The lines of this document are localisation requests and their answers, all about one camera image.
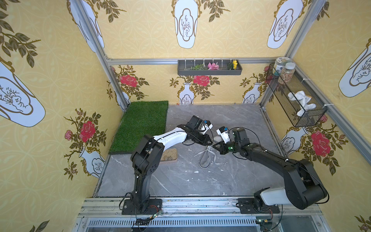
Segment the white shoelace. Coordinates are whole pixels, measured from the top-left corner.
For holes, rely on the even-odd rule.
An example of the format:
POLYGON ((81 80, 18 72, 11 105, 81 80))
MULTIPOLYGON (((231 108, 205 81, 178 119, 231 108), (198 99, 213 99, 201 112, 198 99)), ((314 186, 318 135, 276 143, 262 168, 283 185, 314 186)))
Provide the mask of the white shoelace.
POLYGON ((216 161, 217 151, 211 146, 207 146, 203 151, 196 154, 200 156, 199 166, 203 169, 207 169, 212 163, 220 165, 220 162, 216 161))

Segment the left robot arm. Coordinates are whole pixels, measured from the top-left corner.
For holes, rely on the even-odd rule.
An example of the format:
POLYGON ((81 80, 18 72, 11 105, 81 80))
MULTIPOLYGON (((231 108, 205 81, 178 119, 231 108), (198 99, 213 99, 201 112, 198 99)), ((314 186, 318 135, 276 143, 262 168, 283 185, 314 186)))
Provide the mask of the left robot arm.
POLYGON ((150 180, 160 164, 163 152, 191 140, 202 146, 212 145, 207 134, 212 123, 193 116, 187 124, 180 124, 173 130, 161 135, 145 135, 131 155, 135 182, 132 192, 128 192, 119 203, 122 215, 150 215, 158 213, 162 208, 160 198, 150 197, 150 180))

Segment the grey canvas sneaker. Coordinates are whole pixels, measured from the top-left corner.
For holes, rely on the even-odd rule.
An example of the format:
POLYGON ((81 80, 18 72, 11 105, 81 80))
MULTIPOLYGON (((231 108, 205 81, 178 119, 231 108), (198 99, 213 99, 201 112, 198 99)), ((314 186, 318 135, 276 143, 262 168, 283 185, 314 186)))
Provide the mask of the grey canvas sneaker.
POLYGON ((222 141, 222 138, 220 135, 216 135, 213 137, 214 141, 213 144, 210 146, 207 146, 203 151, 199 152, 198 155, 200 155, 200 160, 199 160, 199 166, 202 169, 207 169, 209 166, 214 163, 215 165, 220 165, 222 164, 221 162, 216 161, 216 152, 217 150, 213 148, 213 145, 216 143, 219 143, 222 141))

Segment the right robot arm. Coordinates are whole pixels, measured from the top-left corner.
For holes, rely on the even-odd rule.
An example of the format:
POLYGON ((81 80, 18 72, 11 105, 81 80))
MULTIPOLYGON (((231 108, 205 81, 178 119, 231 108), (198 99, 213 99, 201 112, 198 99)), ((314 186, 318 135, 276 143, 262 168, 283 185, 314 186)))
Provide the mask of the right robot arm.
POLYGON ((281 188, 263 188, 254 194, 254 206, 292 205, 304 210, 313 204, 325 204, 330 195, 313 165, 306 159, 295 160, 265 149, 260 143, 250 142, 246 128, 217 129, 221 141, 213 148, 221 155, 238 153, 244 160, 259 163, 279 174, 284 180, 281 188))

